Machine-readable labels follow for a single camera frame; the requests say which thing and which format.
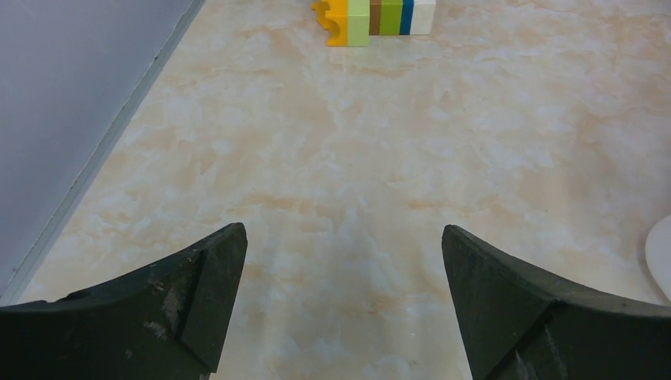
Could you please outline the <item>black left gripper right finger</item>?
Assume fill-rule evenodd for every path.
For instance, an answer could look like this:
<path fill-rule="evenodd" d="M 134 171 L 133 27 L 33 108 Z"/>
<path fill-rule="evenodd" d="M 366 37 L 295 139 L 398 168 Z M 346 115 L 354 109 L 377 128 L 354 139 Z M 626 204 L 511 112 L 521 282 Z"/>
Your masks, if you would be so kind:
<path fill-rule="evenodd" d="M 442 255 L 473 378 L 669 378 L 669 307 L 573 282 L 455 225 Z"/>

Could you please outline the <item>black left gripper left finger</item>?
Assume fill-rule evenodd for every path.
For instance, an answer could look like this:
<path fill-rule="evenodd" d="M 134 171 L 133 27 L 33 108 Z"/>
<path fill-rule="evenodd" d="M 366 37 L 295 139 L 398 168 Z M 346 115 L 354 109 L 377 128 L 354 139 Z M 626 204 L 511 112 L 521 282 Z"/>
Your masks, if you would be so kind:
<path fill-rule="evenodd" d="M 245 226 L 236 222 L 60 300 L 2 307 L 2 378 L 209 378 L 247 248 Z"/>

